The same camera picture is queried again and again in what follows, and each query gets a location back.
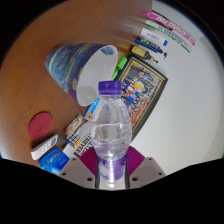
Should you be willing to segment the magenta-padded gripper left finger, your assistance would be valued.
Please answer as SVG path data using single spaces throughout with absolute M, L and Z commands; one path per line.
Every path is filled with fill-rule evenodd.
M 78 158 L 72 157 L 59 173 L 59 177 L 84 188 L 98 188 L 98 161 L 94 148 L 89 148 Z

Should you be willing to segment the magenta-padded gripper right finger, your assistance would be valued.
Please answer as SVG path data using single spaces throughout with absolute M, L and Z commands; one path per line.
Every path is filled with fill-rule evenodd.
M 165 172 L 153 157 L 144 157 L 130 146 L 126 159 L 125 187 L 135 189 L 150 184 L 165 176 Z

